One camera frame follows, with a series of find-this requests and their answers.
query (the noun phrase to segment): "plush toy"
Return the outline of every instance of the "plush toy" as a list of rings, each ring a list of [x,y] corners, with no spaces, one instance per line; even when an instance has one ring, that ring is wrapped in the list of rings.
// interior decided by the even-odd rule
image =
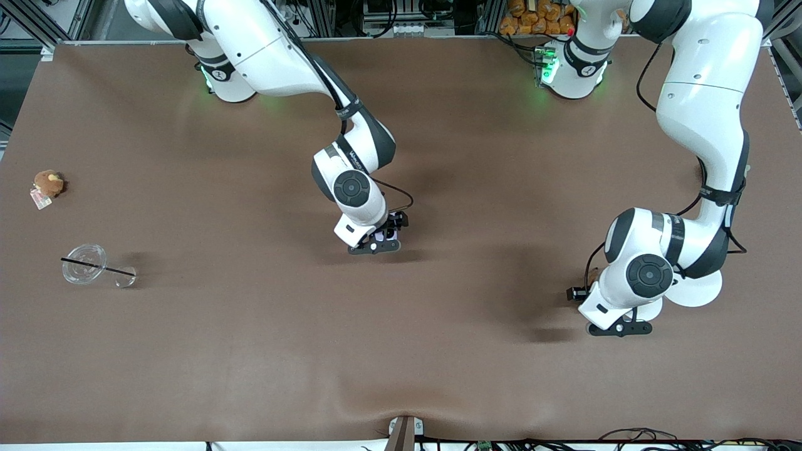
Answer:
[[[64,180],[56,171],[48,169],[36,174],[34,186],[42,195],[56,197],[64,190]]]

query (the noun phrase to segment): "brown table surface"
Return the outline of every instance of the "brown table surface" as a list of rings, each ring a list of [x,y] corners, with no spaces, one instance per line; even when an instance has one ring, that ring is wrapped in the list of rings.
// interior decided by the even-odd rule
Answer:
[[[802,138],[767,52],[742,108],[749,254],[712,304],[618,339],[587,335],[565,289],[621,211],[699,186],[635,96],[650,43],[620,41],[573,102],[495,40],[309,47],[398,141],[376,173],[415,195],[397,254],[332,232],[310,177],[338,131],[325,96],[224,104],[182,46],[39,65],[0,165],[0,441],[363,439],[400,414],[462,439],[799,436]],[[38,211],[44,169],[69,190]],[[85,242],[132,260],[136,288],[65,282]]]

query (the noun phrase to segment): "black straw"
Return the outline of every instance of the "black straw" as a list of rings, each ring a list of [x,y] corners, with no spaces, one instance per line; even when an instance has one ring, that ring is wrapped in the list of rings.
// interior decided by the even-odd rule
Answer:
[[[91,267],[93,267],[93,268],[100,268],[100,269],[102,269],[102,270],[111,271],[112,273],[117,273],[117,274],[125,274],[125,275],[129,275],[129,276],[131,276],[131,277],[136,277],[136,274],[127,273],[127,272],[125,272],[125,271],[116,270],[116,269],[114,269],[114,268],[104,268],[104,267],[102,267],[101,265],[94,265],[94,264],[92,264],[92,263],[79,262],[78,260],[73,260],[72,258],[64,258],[64,257],[61,257],[61,261],[62,261],[62,262],[69,262],[69,263],[75,263],[76,265],[91,266]]]

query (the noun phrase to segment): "black cable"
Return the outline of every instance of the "black cable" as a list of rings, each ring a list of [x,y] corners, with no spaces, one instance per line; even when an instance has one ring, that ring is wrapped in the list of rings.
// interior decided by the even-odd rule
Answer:
[[[356,18],[357,18],[356,17],[357,15],[355,14],[356,4],[361,2],[361,1],[362,0],[354,0],[351,3],[350,13],[348,14],[350,16],[351,26],[354,28],[354,31],[356,31],[356,35],[359,36],[359,37],[367,36],[367,33],[365,33],[365,31],[362,29],[362,27],[357,25],[357,21],[356,21]]]
[[[260,0],[260,1],[261,4],[264,5],[265,8],[267,8],[267,10],[273,16],[273,18],[276,19],[278,25],[287,34],[287,38],[293,44],[295,44],[295,46],[300,50],[301,54],[304,55],[304,58],[306,58],[306,60],[309,62],[310,66],[312,66],[312,69],[315,71],[315,73],[318,74],[318,77],[323,82],[323,86],[325,86],[326,90],[329,92],[329,94],[331,94],[331,99],[334,101],[334,109],[342,110],[342,102],[340,101],[340,97],[337,94],[337,91],[335,91],[334,86],[331,85],[331,82],[329,81],[329,78],[326,75],[326,73],[323,72],[323,69],[321,69],[320,66],[314,61],[312,55],[310,55],[309,52],[306,50],[306,47],[303,46],[303,44],[301,43],[301,38],[298,37],[298,33],[296,33],[295,30],[293,30],[293,27],[291,27],[287,23],[287,21],[278,13],[278,8],[271,2],[271,0]],[[340,121],[341,135],[346,132],[347,127],[348,127],[347,121],[341,120]]]
[[[588,292],[588,274],[590,273],[590,263],[593,262],[593,257],[596,257],[596,254],[599,253],[599,250],[602,250],[602,247],[604,247],[604,243],[600,244],[599,247],[593,251],[590,257],[588,257],[587,264],[585,264],[585,293]]]
[[[535,67],[542,66],[542,64],[538,63],[537,61],[535,61],[533,59],[527,58],[526,55],[521,53],[521,51],[529,51],[529,52],[534,53],[535,47],[527,47],[525,45],[521,45],[519,43],[515,43],[512,40],[512,36],[506,36],[505,37],[504,35],[500,35],[500,34],[496,33],[495,31],[484,31],[481,34],[482,35],[488,35],[488,36],[494,36],[496,39],[500,40],[502,43],[512,47],[513,49],[515,49],[515,52],[518,54],[518,57],[523,59],[526,63],[531,64],[532,66],[535,66]],[[557,39],[556,37],[554,37],[552,35],[547,35],[545,33],[532,33],[532,35],[547,36],[547,37],[549,37],[551,39],[554,39],[555,41],[560,41],[561,43],[567,43],[568,42],[568,41],[562,41],[562,40]]]
[[[373,39],[381,38],[384,36],[388,31],[392,30],[393,25],[395,25],[395,20],[399,16],[399,6],[395,4],[395,0],[387,0],[389,3],[387,5],[387,25],[384,27],[381,33],[374,36]]]
[[[496,33],[495,31],[483,31],[480,34],[481,35],[488,35],[488,36],[495,36],[502,43],[510,45],[509,42],[507,41],[507,39],[503,35],[500,35],[500,34]],[[567,42],[570,41],[570,39],[565,39],[565,40],[564,39],[559,39],[557,36],[547,35],[546,33],[531,33],[531,34],[526,35],[526,36],[545,36],[546,38],[553,39],[553,40],[558,41],[560,43],[567,43]],[[515,46],[515,48],[519,48],[521,50],[529,50],[529,51],[534,51],[534,49],[536,47],[536,46],[527,47],[525,45],[518,44],[518,43],[513,43],[513,45]]]
[[[707,183],[707,168],[705,168],[705,165],[702,162],[701,158],[696,157],[696,160],[699,162],[699,168],[702,170],[702,183],[705,184],[705,183]],[[683,214],[688,213],[701,200],[702,200],[702,195],[701,194],[697,194],[696,198],[690,204],[688,204],[687,207],[685,207],[684,209],[679,210],[675,214],[677,216],[682,216]],[[735,238],[732,236],[732,232],[727,232],[727,234],[730,237],[730,239],[733,240],[733,243],[735,243],[735,245],[738,246],[739,249],[740,249],[740,250],[731,250],[731,251],[728,251],[727,253],[728,254],[746,254],[746,250],[740,245],[740,243],[738,243],[735,240]],[[600,244],[599,247],[596,248],[596,250],[593,251],[593,253],[590,255],[590,257],[588,257],[587,264],[585,264],[585,292],[588,291],[588,274],[590,273],[590,263],[593,261],[593,257],[595,257],[596,254],[598,254],[599,250],[602,250],[602,247],[604,247],[604,242],[602,244]],[[640,430],[649,430],[649,431],[655,431],[656,433],[662,433],[662,434],[665,434],[665,435],[670,435],[670,434],[664,433],[662,431],[656,431],[655,429],[640,428],[640,429],[616,429],[614,431],[611,431],[611,432],[603,435],[602,437],[607,437],[608,435],[613,434],[613,433],[620,433],[620,432],[624,432],[624,431],[633,432],[635,430],[638,430],[638,431],[640,431]]]
[[[653,112],[656,112],[657,108],[655,108],[652,104],[650,104],[646,99],[643,98],[643,94],[641,94],[641,82],[643,81],[643,76],[646,75],[646,71],[649,69],[652,60],[654,60],[654,57],[657,56],[657,52],[660,51],[660,47],[662,47],[662,43],[659,43],[655,47],[654,51],[652,52],[652,56],[649,57],[649,61],[646,61],[646,65],[643,67],[643,70],[641,71],[641,76],[638,77],[638,83],[635,84],[635,93],[638,94],[638,98],[641,100],[641,102],[643,102],[644,105],[646,105]]]
[[[741,245],[741,243],[739,243],[738,240],[735,239],[735,236],[733,236],[732,230],[729,227],[725,227],[724,228],[724,233],[726,233],[727,237],[730,238],[730,241],[732,242],[732,244],[734,244],[736,247],[738,247],[738,250],[728,250],[727,251],[728,254],[746,254],[747,253],[747,248],[743,247]]]
[[[389,189],[394,189],[395,191],[398,191],[399,193],[403,194],[404,196],[409,197],[409,203],[407,203],[404,206],[400,206],[399,208],[391,209],[391,210],[389,210],[389,213],[398,213],[399,211],[404,211],[405,209],[408,209],[409,207],[412,206],[412,204],[415,203],[415,198],[410,193],[407,193],[403,189],[398,188],[397,186],[390,185],[389,183],[381,181],[381,180],[379,180],[377,178],[374,178],[374,177],[372,177],[372,178],[373,178],[373,181],[378,183],[379,185],[386,186]]]
[[[452,6],[451,12],[438,16],[437,13],[432,11],[426,10],[426,2],[425,0],[418,0],[418,10],[420,11],[423,16],[429,20],[448,20],[450,18],[454,18],[454,6]]]
[[[303,13],[303,10],[301,9],[301,5],[300,3],[298,3],[298,0],[292,0],[292,3],[293,3],[293,9],[295,9],[295,14],[301,18],[301,22],[303,22],[304,26],[306,26],[306,29],[309,31],[309,36],[311,38],[317,38],[318,33],[314,30],[312,24],[310,24],[309,21],[306,20],[306,14]]]
[[[0,28],[2,28],[2,30],[0,30],[0,35],[8,31],[9,26],[11,26],[11,17],[0,11]]]

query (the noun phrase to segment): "white robotic arm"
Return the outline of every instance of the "white robotic arm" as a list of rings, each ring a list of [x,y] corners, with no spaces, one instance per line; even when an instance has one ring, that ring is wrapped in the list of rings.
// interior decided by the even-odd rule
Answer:
[[[342,211],[334,232],[355,251],[384,226],[379,240],[394,243],[373,246],[372,253],[399,248],[396,233],[402,221],[396,215],[391,221],[395,228],[387,229],[387,204],[368,176],[392,161],[395,140],[334,70],[294,39],[272,2],[125,0],[125,4],[141,26],[184,40],[222,100],[241,102],[255,93],[319,92],[332,97],[342,129],[314,156],[312,177]],[[353,128],[345,132],[347,120]]]
[[[759,1],[632,2],[635,30],[657,43],[670,38],[675,51],[658,123],[703,162],[707,179],[696,219],[629,209],[610,226],[604,248],[610,265],[579,307],[598,329],[615,325],[620,332],[620,318],[634,308],[648,321],[660,312],[664,295],[697,307],[720,292],[719,269],[745,186],[749,139],[739,114],[763,38],[755,18]]]

